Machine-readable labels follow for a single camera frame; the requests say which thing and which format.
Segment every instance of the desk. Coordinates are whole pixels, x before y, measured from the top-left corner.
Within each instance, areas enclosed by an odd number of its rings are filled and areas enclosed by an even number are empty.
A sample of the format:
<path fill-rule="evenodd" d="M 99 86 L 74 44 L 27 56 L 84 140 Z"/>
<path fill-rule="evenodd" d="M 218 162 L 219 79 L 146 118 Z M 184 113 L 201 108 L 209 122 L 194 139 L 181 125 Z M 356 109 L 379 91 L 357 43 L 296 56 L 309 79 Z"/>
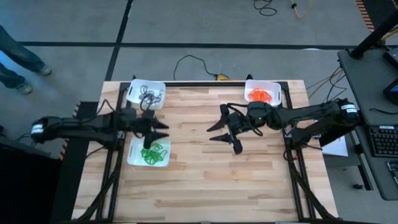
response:
<path fill-rule="evenodd" d="M 338 52 L 340 64 L 358 102 L 361 114 L 369 126 L 398 124 L 397 115 L 369 111 L 372 107 L 386 111 L 398 110 L 398 106 L 386 100 L 382 93 L 385 87 L 398 78 L 398 71 L 383 58 L 385 52 L 383 49 L 368 50 L 360 60 L 351 58 L 347 51 Z M 373 157 L 372 146 L 365 128 L 357 127 L 355 132 L 381 197 L 384 200 L 398 200 L 398 186 L 387 168 L 387 161 L 397 159 Z"/>
<path fill-rule="evenodd" d="M 293 107 L 308 106 L 304 82 L 288 84 Z M 115 106 L 119 86 L 119 82 L 105 82 L 99 101 L 107 99 Z M 208 140 L 226 132 L 206 132 L 220 118 L 219 105 L 246 103 L 243 93 L 243 86 L 167 87 L 164 108 L 156 116 L 170 126 L 170 164 L 166 168 L 129 165 L 126 158 L 132 134 L 127 134 L 114 221 L 297 221 L 289 168 L 282 157 L 281 131 L 263 127 L 263 137 L 239 135 L 244 151 L 237 156 L 231 145 Z M 101 113 L 109 112 L 105 105 Z M 316 140 L 309 145 L 319 147 Z M 91 142 L 88 153 L 99 147 Z M 99 192 L 106 154 L 98 151 L 85 161 L 73 218 L 79 217 Z M 311 189 L 337 216 L 322 152 L 304 149 L 303 157 Z"/>

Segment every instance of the keyboard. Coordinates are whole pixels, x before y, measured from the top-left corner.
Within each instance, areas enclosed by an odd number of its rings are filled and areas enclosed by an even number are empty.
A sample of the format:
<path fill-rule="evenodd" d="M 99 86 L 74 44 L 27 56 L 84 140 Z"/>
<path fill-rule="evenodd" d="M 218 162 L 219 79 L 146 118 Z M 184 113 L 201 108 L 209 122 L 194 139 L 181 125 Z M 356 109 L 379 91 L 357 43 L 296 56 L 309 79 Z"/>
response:
<path fill-rule="evenodd" d="M 369 128 L 373 155 L 398 157 L 398 129 Z"/>

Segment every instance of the white container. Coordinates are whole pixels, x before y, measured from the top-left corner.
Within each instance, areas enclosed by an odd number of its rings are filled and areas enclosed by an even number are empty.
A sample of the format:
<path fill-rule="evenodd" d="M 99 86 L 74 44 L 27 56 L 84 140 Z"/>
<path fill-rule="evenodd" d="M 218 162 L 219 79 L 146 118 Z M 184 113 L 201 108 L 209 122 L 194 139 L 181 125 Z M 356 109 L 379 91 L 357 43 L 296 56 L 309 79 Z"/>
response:
<path fill-rule="evenodd" d="M 254 89 L 264 90 L 272 97 L 271 106 L 278 106 L 281 102 L 281 87 L 279 83 L 260 81 L 260 80 L 246 80 L 244 84 L 244 99 L 251 102 L 249 94 Z"/>
<path fill-rule="evenodd" d="M 141 150 L 144 148 L 144 138 L 133 138 L 130 142 L 129 154 L 127 156 L 127 163 L 134 166 L 152 166 L 165 167 L 169 164 L 171 143 L 169 139 L 160 139 L 155 141 L 163 146 L 160 151 L 166 150 L 163 161 L 156 162 L 154 165 L 149 165 L 141 155 Z"/>
<path fill-rule="evenodd" d="M 162 109 L 166 96 L 166 85 L 162 82 L 134 79 L 133 81 L 131 81 L 130 87 L 126 94 L 126 99 L 132 103 L 133 107 L 139 108 L 139 105 L 142 101 L 142 95 L 143 93 L 145 93 L 144 86 L 147 87 L 147 93 L 149 91 L 153 91 L 154 96 L 160 96 L 161 98 L 159 102 L 153 103 L 149 109 Z M 144 100 L 144 102 L 142 102 L 142 109 L 146 109 L 147 107 L 148 104 L 146 103 L 146 100 Z"/>

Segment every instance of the green object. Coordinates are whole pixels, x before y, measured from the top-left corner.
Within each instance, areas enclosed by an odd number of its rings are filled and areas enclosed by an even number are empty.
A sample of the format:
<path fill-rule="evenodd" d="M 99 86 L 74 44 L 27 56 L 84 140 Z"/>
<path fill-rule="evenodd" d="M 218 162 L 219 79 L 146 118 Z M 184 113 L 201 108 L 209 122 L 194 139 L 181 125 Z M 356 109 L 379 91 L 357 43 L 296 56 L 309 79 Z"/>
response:
<path fill-rule="evenodd" d="M 164 156 L 167 153 L 167 150 L 163 150 L 163 146 L 160 144 L 153 142 L 149 149 L 142 149 L 141 155 L 144 158 L 145 162 L 148 165 L 155 165 L 157 162 L 163 161 Z"/>

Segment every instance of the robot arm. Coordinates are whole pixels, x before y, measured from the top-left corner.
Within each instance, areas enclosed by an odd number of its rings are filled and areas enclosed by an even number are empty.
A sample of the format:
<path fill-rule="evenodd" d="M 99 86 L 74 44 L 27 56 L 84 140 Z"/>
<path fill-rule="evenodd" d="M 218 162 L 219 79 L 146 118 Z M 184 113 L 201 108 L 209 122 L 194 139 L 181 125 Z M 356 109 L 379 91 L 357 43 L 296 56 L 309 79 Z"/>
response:
<path fill-rule="evenodd" d="M 154 115 L 154 111 L 146 110 L 142 117 L 137 117 L 135 109 L 124 108 L 86 120 L 47 116 L 33 123 L 30 135 L 34 142 L 39 143 L 56 138 L 79 138 L 97 141 L 107 146 L 117 138 L 118 131 L 128 131 L 142 134 L 145 137 L 144 147 L 150 148 L 153 141 L 168 136 L 152 129 L 169 128 Z"/>
<path fill-rule="evenodd" d="M 245 107 L 248 112 L 243 114 L 233 106 Z M 255 101 L 247 105 L 228 103 L 220 105 L 221 119 L 207 131 L 214 131 L 227 125 L 229 133 L 211 138 L 213 141 L 233 143 L 235 154 L 242 152 L 243 147 L 237 135 L 246 131 L 254 131 L 262 136 L 259 127 L 267 125 L 274 130 L 286 128 L 290 124 L 308 119 L 318 119 L 308 127 L 294 128 L 291 134 L 292 145 L 303 147 L 315 134 L 328 131 L 332 126 L 355 126 L 359 123 L 359 114 L 355 105 L 347 100 L 336 100 L 320 105 L 297 109 L 273 107 L 267 103 Z"/>

